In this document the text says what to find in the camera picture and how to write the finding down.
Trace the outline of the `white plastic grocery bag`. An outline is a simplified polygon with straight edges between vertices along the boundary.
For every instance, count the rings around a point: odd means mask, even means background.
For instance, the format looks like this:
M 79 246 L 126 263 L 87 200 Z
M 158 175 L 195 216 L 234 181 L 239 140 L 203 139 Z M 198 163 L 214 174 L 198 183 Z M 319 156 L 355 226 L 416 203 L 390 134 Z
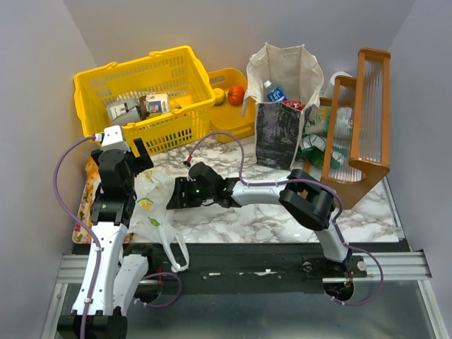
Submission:
M 162 167 L 140 173 L 135 179 L 137 194 L 129 234 L 131 241 L 162 245 L 173 272 L 189 268 L 189 251 L 173 225 L 174 212 L 166 209 L 174 191 L 174 177 Z

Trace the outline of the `beige canvas tote bag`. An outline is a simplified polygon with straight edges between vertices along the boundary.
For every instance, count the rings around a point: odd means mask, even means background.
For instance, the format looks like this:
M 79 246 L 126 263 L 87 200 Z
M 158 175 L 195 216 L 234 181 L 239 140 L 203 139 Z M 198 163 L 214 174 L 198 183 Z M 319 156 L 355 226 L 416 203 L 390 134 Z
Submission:
M 323 71 L 317 58 L 303 46 L 279 48 L 265 44 L 246 67 L 244 106 L 255 100 L 255 158 L 260 166 L 279 170 L 293 167 L 311 109 L 320 105 Z M 283 102 L 269 102 L 263 82 L 280 87 L 288 100 L 300 101 L 302 111 Z

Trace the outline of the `red snack bag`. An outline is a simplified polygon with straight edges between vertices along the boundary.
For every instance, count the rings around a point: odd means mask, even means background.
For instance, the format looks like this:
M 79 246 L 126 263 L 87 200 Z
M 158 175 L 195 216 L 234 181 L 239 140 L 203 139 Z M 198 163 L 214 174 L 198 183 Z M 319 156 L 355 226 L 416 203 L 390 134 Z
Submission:
M 293 109 L 297 109 L 299 111 L 302 111 L 305 107 L 304 104 L 302 104 L 300 101 L 292 101 L 292 100 L 283 100 L 282 103 L 288 107 L 291 107 Z

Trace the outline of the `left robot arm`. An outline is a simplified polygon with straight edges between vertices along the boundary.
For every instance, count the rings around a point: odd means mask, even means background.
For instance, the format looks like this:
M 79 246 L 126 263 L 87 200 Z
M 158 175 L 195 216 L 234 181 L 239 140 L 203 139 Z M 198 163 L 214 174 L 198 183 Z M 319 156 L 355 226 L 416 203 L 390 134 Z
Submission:
M 63 338 L 125 338 L 128 307 L 148 272 L 146 255 L 121 251 L 136 205 L 134 179 L 153 163 L 147 155 L 135 157 L 122 137 L 104 132 L 94 140 L 102 146 L 92 153 L 100 186 L 90 212 L 90 252 L 71 313 L 58 321 Z

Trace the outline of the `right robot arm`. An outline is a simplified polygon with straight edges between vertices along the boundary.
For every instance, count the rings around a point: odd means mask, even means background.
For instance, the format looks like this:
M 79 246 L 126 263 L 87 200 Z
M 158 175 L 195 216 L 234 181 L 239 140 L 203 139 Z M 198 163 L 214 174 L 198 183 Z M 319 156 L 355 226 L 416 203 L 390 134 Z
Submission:
M 222 177 L 203 162 L 190 167 L 186 177 L 177 177 L 167 210 L 198 208 L 206 202 L 223 208 L 249 205 L 282 206 L 302 227 L 319 240 L 326 270 L 345 272 L 350 267 L 352 251 L 344 245 L 331 224 L 335 210 L 334 191 L 301 169 L 271 182 L 239 177 Z

